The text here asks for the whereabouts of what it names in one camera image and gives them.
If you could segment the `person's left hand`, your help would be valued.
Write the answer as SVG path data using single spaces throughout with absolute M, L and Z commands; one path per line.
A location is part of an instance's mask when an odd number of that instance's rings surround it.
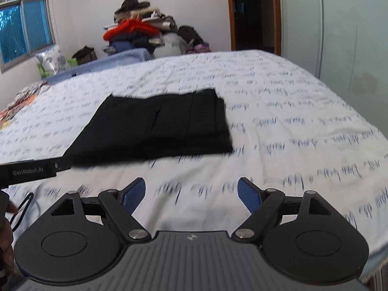
M 13 230 L 10 226 L 9 220 L 5 219 L 3 228 L 1 229 L 1 249 L 2 253 L 2 261 L 5 266 L 5 269 L 12 273 L 15 269 L 14 264 L 14 251 L 13 251 Z

